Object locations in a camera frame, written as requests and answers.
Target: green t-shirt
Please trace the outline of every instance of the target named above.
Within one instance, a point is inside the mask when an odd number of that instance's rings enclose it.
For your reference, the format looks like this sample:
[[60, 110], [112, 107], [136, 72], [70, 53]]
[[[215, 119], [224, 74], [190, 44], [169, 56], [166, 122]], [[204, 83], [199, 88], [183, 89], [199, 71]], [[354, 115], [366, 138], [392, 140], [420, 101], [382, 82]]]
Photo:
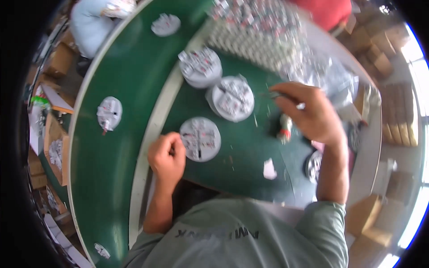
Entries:
[[347, 267], [344, 205], [314, 202], [295, 228], [249, 199], [194, 206], [165, 234], [142, 232], [124, 267]]

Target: left hand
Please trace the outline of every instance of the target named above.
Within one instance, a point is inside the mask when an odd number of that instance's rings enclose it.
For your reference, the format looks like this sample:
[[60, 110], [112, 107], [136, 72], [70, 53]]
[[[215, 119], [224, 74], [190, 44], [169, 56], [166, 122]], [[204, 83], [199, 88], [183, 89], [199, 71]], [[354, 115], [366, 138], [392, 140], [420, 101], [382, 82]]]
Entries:
[[186, 149], [180, 134], [170, 132], [167, 135], [161, 135], [150, 145], [148, 161], [157, 176], [157, 185], [161, 187], [160, 190], [172, 194], [183, 176], [186, 163]]

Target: man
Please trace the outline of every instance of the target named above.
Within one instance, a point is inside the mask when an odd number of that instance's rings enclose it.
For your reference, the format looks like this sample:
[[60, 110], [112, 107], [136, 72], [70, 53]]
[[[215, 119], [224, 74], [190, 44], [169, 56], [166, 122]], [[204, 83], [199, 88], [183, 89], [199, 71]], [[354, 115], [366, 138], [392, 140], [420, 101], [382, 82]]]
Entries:
[[134, 0], [70, 1], [70, 30], [81, 53], [76, 67], [80, 76], [85, 76], [92, 59], [120, 19], [125, 19], [135, 8]]
[[339, 23], [347, 23], [351, 14], [350, 0], [289, 0], [309, 11], [315, 24], [326, 31]]
[[[178, 133], [161, 136], [149, 148], [157, 176], [143, 232], [124, 267], [347, 267], [344, 204], [347, 200], [347, 138], [324, 93], [296, 82], [271, 90], [310, 140], [325, 144], [311, 203], [295, 228], [281, 222], [250, 199], [212, 199], [191, 208], [172, 223], [172, 193], [185, 167], [185, 148]], [[297, 103], [305, 103], [303, 110]]]

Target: right hand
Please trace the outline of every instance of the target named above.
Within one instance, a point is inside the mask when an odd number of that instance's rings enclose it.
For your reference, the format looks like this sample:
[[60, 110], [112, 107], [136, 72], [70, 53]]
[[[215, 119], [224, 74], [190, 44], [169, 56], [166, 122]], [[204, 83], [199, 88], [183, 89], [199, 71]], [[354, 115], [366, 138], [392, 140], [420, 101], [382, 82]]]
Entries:
[[157, 176], [160, 190], [172, 194], [183, 176], [186, 163], [186, 149], [180, 134], [170, 132], [161, 135], [150, 145], [148, 161]]
[[[277, 97], [275, 103], [292, 118], [305, 137], [310, 140], [334, 146], [347, 140], [341, 120], [331, 102], [317, 87], [306, 86], [298, 82], [279, 83], [271, 91], [286, 93], [294, 100]], [[303, 110], [296, 105], [305, 103]]]

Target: person in red shirt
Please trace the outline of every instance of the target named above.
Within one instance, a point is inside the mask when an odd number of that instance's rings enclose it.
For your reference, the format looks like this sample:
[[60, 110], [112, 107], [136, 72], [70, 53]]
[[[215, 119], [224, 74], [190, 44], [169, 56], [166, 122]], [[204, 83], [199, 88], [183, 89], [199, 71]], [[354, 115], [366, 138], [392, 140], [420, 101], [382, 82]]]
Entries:
[[313, 21], [326, 31], [339, 23], [347, 23], [351, 14], [350, 0], [289, 0], [298, 7], [309, 11]]

